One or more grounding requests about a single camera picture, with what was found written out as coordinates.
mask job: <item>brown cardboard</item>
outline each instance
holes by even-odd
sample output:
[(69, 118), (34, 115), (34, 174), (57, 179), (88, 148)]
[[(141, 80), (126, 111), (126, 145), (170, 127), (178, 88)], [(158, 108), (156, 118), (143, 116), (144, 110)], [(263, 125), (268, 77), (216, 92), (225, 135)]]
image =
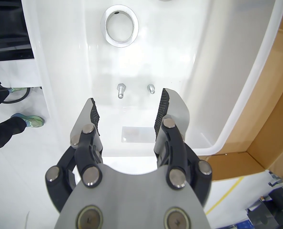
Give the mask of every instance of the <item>brown cardboard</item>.
[(251, 175), (264, 171), (247, 152), (211, 156), (208, 163), (213, 169), (213, 181)]
[(279, 30), (264, 69), (222, 150), (206, 158), (213, 180), (268, 169), (283, 177), (283, 30)]
[(265, 169), (283, 153), (283, 93), (247, 152)]
[(283, 92), (283, 31), (279, 30), (257, 84), (218, 154), (248, 149)]

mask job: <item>screw head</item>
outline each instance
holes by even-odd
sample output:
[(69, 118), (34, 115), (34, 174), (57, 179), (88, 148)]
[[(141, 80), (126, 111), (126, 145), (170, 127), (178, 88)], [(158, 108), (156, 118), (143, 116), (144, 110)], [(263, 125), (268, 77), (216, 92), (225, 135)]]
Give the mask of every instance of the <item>screw head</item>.
[(167, 118), (167, 119), (164, 119), (163, 122), (164, 126), (166, 128), (169, 128), (169, 129), (172, 129), (175, 127), (175, 122), (173, 119), (170, 119), (170, 118)]
[(80, 140), (80, 135), (74, 135), (71, 139), (70, 139), (70, 145), (74, 148), (76, 148), (78, 146)]
[(52, 166), (46, 172), (46, 179), (49, 182), (52, 182), (58, 178), (60, 174), (60, 168), (58, 166)]
[(125, 90), (126, 90), (126, 85), (125, 85), (125, 84), (123, 84), (123, 83), (118, 84), (118, 86), (117, 86), (117, 90), (119, 91), (119, 88), (120, 88), (121, 86), (123, 87), (123, 91), (125, 91)]
[(78, 229), (100, 229), (102, 227), (102, 212), (96, 206), (85, 207), (77, 218)]
[(89, 134), (94, 130), (94, 125), (93, 124), (86, 124), (82, 128), (82, 132), (84, 134)]
[(178, 189), (182, 189), (187, 183), (186, 176), (180, 169), (172, 169), (169, 172), (169, 180), (171, 184)]
[(82, 175), (82, 180), (85, 185), (87, 186), (93, 186), (96, 184), (99, 180), (100, 172), (99, 169), (95, 166), (87, 168), (83, 175)]
[(165, 214), (164, 224), (166, 229), (188, 229), (190, 221), (186, 213), (180, 208), (171, 208)]
[(204, 174), (204, 175), (210, 175), (212, 173), (212, 169), (211, 166), (209, 165), (209, 163), (207, 161), (204, 160), (200, 160), (198, 162), (198, 167), (199, 170)]

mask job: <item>metal pin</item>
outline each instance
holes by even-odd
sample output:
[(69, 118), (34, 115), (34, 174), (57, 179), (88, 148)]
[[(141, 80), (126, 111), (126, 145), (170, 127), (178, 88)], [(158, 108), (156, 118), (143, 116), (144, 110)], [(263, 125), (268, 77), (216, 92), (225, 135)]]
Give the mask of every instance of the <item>metal pin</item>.
[(59, 174), (60, 174), (59, 167), (58, 166), (52, 166), (46, 172), (46, 179), (47, 179), (47, 181), (52, 182), (52, 181), (54, 181), (58, 178)]
[(154, 87), (154, 85), (149, 84), (149, 85), (147, 86), (147, 89), (148, 89), (148, 91), (149, 91), (151, 94), (154, 94), (154, 93), (155, 93), (155, 87)]
[(118, 90), (118, 98), (122, 99), (123, 98), (123, 92), (126, 90), (126, 86), (123, 83), (118, 84), (117, 90)]

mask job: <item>green sneaker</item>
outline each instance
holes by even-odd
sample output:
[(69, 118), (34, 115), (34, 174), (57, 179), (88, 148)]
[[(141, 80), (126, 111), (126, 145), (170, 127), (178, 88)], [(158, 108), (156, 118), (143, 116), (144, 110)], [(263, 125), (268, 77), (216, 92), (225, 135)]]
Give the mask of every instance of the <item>green sneaker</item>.
[(25, 116), (23, 114), (16, 113), (12, 115), (11, 117), (22, 118), (26, 122), (27, 127), (38, 128), (44, 125), (44, 120), (37, 115)]
[(17, 92), (17, 91), (22, 91), (26, 89), (26, 87), (17, 87), (17, 88), (9, 88), (8, 91), (9, 93)]

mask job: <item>metal stud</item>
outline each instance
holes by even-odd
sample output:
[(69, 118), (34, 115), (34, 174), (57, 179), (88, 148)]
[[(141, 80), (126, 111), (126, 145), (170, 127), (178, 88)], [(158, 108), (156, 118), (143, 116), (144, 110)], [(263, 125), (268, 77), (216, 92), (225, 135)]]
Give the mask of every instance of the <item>metal stud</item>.
[(155, 93), (155, 87), (154, 87), (154, 85), (149, 84), (149, 85), (147, 86), (147, 89), (148, 89), (148, 91), (149, 91), (151, 94), (154, 94), (154, 93)]
[(178, 189), (182, 189), (187, 183), (185, 174), (179, 169), (172, 169), (169, 172), (169, 180)]
[(98, 180), (99, 180), (100, 172), (97, 167), (89, 167), (87, 168), (83, 175), (82, 175), (82, 180), (85, 185), (87, 186), (93, 186), (95, 185)]
[(58, 166), (52, 166), (46, 172), (46, 179), (49, 182), (52, 182), (58, 178), (60, 174), (60, 168)]
[(200, 160), (198, 162), (199, 170), (204, 174), (204, 175), (210, 175), (212, 173), (211, 166), (207, 161)]
[(169, 129), (172, 129), (175, 127), (175, 122), (173, 119), (170, 119), (170, 118), (167, 118), (167, 119), (164, 119), (163, 122), (164, 126), (166, 128), (169, 128)]
[(118, 90), (118, 98), (122, 99), (123, 98), (123, 93), (126, 90), (125, 84), (123, 84), (123, 83), (118, 84), (117, 90)]
[(86, 124), (82, 128), (82, 132), (84, 134), (89, 134), (94, 130), (94, 125), (93, 124)]

